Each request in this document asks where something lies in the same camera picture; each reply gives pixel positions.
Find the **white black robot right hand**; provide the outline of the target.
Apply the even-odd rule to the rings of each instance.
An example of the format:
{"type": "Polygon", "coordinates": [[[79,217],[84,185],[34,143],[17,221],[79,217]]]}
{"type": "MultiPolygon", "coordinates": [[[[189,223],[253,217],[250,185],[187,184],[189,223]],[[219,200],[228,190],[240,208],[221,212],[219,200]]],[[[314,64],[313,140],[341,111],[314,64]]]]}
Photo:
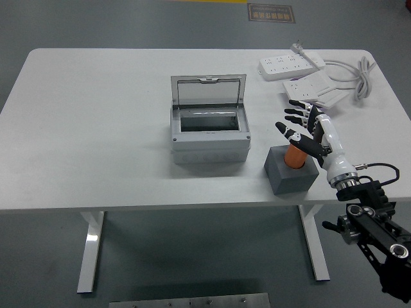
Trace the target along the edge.
{"type": "Polygon", "coordinates": [[[307,129],[309,135],[298,133],[282,122],[275,126],[291,145],[317,159],[319,166],[327,171],[327,181],[335,188],[343,182],[358,181],[358,173],[345,157],[340,138],[328,115],[316,106],[291,99],[292,108],[286,108],[285,119],[307,129]]]}

